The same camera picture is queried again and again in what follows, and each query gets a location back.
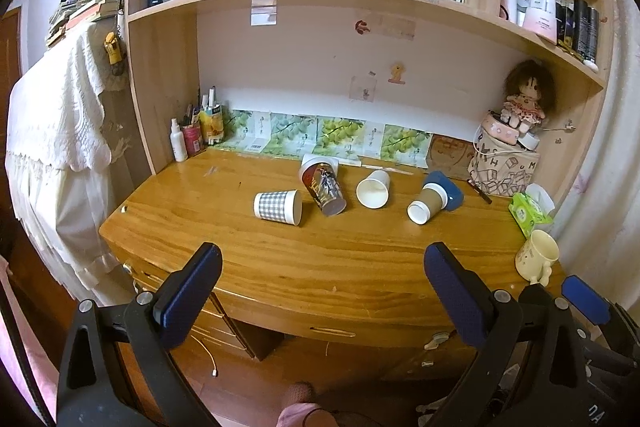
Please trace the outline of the cream ceramic mug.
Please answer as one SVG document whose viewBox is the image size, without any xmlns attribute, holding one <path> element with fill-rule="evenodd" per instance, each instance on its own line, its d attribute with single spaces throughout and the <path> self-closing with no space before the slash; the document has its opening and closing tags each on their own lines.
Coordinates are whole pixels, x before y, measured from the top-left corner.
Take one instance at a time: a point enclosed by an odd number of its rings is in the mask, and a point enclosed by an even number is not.
<svg viewBox="0 0 640 427">
<path fill-rule="evenodd" d="M 515 269 L 529 284 L 547 286 L 559 257 L 555 239 L 545 231 L 534 230 L 515 256 Z"/>
</svg>

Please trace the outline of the picture printed metallic cup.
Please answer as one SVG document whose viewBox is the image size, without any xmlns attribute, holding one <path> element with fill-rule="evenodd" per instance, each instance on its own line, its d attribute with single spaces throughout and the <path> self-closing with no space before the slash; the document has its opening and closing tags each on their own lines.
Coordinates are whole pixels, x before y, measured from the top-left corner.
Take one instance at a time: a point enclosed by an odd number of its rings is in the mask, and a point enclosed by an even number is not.
<svg viewBox="0 0 640 427">
<path fill-rule="evenodd" d="M 340 163 L 336 158 L 305 154 L 298 176 L 311 198 L 326 217 L 333 217 L 346 208 L 346 200 L 337 180 Z"/>
</svg>

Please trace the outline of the brown sleeved paper cup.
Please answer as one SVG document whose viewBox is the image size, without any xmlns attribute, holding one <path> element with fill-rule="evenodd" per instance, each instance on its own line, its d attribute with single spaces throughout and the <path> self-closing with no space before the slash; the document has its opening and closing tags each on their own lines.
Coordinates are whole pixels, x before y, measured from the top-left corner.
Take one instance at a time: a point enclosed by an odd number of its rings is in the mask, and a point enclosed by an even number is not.
<svg viewBox="0 0 640 427">
<path fill-rule="evenodd" d="M 437 183 L 427 183 L 416 199 L 410 202 L 407 208 L 408 217 L 416 225 L 425 225 L 445 209 L 447 204 L 448 195 L 445 189 Z"/>
</svg>

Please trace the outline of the black pen on desk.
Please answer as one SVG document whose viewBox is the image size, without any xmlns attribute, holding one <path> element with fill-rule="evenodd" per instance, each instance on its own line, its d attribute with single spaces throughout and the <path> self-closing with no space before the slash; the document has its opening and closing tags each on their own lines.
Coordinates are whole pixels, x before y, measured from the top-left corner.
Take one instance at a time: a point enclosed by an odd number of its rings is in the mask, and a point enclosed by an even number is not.
<svg viewBox="0 0 640 427">
<path fill-rule="evenodd" d="M 474 183 L 471 179 L 467 179 L 466 183 L 469 184 L 470 187 L 480 196 L 481 199 L 486 202 L 486 204 L 491 205 L 492 199 L 489 195 L 487 195 L 476 183 Z"/>
</svg>

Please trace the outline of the red pen holder can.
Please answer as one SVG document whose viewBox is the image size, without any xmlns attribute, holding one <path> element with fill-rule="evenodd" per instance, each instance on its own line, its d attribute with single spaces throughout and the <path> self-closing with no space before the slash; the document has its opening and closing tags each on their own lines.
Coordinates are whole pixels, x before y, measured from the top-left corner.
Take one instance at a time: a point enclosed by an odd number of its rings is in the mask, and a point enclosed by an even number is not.
<svg viewBox="0 0 640 427">
<path fill-rule="evenodd" d="M 201 126 L 199 124 L 188 124 L 182 127 L 184 143 L 186 143 L 186 153 L 189 157 L 201 154 L 205 148 Z"/>
</svg>

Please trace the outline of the pink small box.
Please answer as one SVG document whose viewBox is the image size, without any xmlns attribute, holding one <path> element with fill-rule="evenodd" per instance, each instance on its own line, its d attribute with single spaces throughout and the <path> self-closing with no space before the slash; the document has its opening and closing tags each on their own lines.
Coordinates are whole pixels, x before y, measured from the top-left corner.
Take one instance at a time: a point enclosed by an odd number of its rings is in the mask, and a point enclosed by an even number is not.
<svg viewBox="0 0 640 427">
<path fill-rule="evenodd" d="M 495 140 L 509 145 L 515 145 L 518 143 L 520 134 L 518 130 L 510 127 L 501 120 L 497 119 L 493 113 L 487 113 L 480 127 Z"/>
</svg>

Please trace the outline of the plain white paper cup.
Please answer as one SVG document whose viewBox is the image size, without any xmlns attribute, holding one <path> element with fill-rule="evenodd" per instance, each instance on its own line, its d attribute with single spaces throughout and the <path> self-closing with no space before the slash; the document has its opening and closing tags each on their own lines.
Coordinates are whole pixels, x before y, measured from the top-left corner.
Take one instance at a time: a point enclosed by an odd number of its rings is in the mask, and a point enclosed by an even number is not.
<svg viewBox="0 0 640 427">
<path fill-rule="evenodd" d="M 369 209 L 380 209 L 390 197 L 390 175 L 384 170 L 375 170 L 361 180 L 356 188 L 358 202 Z"/>
</svg>

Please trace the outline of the wooden desk with shelves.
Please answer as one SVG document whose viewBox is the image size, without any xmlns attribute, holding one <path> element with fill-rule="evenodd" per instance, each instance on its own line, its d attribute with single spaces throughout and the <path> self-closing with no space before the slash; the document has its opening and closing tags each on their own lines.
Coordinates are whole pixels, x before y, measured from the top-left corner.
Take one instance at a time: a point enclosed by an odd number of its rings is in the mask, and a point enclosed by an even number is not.
<svg viewBox="0 0 640 427">
<path fill-rule="evenodd" d="M 331 116 L 431 132 L 445 150 L 468 143 L 498 104 L 509 70 L 548 67 L 556 105 L 533 174 L 555 202 L 570 194 L 596 130 L 613 56 L 613 0 L 600 13 L 587 67 L 499 15 L 500 0 L 125 0 L 130 82 L 151 174 L 101 225 L 143 284 L 177 271 L 203 243 L 224 257 L 218 307 L 236 327 L 382 348 L 416 348 L 450 329 L 423 271 L 444 242 L 486 284 L 519 291 L 523 236 L 499 197 L 464 202 L 415 225 L 406 213 L 424 173 L 393 173 L 390 201 L 362 207 L 366 168 L 344 166 L 346 209 L 326 217 L 306 199 L 299 225 L 254 215 L 262 191 L 300 187 L 299 162 L 210 148 L 172 157 L 169 121 L 215 87 L 234 109 Z"/>
</svg>

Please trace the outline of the checkered paper cup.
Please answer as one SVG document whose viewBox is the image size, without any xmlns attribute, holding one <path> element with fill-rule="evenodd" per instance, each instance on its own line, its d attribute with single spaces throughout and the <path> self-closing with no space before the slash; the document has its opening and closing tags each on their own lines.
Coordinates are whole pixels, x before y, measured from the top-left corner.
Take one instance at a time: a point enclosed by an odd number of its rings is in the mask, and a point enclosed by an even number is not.
<svg viewBox="0 0 640 427">
<path fill-rule="evenodd" d="M 258 219 L 297 227 L 302 220 L 302 195 L 297 190 L 258 193 L 253 209 Z"/>
</svg>

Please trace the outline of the green leaf poster strip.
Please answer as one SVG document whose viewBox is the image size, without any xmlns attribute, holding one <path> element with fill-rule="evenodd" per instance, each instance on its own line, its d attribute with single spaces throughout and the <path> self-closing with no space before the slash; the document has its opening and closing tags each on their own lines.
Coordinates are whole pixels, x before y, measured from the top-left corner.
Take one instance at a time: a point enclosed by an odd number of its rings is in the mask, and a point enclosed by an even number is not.
<svg viewBox="0 0 640 427">
<path fill-rule="evenodd" d="M 431 133 L 396 124 L 225 108 L 224 141 L 218 146 L 290 159 L 316 154 L 355 162 L 367 157 L 425 169 L 431 142 Z"/>
</svg>

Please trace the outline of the white lace cloth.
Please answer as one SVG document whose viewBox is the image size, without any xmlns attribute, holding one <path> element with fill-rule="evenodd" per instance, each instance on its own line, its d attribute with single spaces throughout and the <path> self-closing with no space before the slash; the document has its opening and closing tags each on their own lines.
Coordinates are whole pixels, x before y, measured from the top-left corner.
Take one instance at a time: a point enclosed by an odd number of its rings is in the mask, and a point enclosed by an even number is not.
<svg viewBox="0 0 640 427">
<path fill-rule="evenodd" d="M 51 277 L 104 307 L 132 295 L 99 232 L 116 206 L 100 96 L 122 89 L 105 34 L 101 23 L 79 24 L 14 84 L 4 160 L 14 215 Z"/>
</svg>

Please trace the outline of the pink cosmetic jar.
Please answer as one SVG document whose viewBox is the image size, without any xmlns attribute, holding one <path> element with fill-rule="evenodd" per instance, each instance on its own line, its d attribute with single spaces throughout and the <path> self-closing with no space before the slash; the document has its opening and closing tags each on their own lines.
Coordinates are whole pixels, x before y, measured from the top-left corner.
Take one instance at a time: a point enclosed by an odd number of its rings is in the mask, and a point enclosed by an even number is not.
<svg viewBox="0 0 640 427">
<path fill-rule="evenodd" d="M 556 17 L 554 0 L 528 0 L 523 28 L 555 44 Z"/>
</svg>

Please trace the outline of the brown haired rag doll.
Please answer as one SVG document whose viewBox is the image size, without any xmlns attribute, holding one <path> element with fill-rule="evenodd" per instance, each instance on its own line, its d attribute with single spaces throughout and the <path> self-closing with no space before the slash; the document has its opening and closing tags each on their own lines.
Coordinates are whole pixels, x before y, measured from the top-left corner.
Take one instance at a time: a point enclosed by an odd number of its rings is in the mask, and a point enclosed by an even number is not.
<svg viewBox="0 0 640 427">
<path fill-rule="evenodd" d="M 548 69 L 533 60 L 521 62 L 506 77 L 499 119 L 524 135 L 547 119 L 555 99 L 555 84 Z"/>
</svg>

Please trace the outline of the printed canvas bag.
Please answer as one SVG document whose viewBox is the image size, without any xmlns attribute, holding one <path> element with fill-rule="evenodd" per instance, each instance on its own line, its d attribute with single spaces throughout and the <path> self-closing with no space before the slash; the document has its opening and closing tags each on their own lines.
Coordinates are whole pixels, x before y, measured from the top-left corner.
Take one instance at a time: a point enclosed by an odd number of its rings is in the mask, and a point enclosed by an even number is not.
<svg viewBox="0 0 640 427">
<path fill-rule="evenodd" d="M 537 152 L 503 143 L 484 130 L 477 133 L 473 145 L 468 173 L 485 194 L 511 197 L 523 193 L 532 182 L 540 159 Z"/>
</svg>

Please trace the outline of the yellow printed canister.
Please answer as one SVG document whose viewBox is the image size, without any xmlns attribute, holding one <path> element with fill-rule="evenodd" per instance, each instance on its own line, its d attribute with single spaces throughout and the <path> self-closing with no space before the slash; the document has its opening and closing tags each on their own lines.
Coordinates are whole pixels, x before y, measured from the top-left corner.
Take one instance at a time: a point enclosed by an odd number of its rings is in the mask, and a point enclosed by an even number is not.
<svg viewBox="0 0 640 427">
<path fill-rule="evenodd" d="M 203 140 L 206 145 L 213 146 L 224 141 L 224 112 L 219 103 L 203 108 L 198 118 L 200 118 Z"/>
</svg>

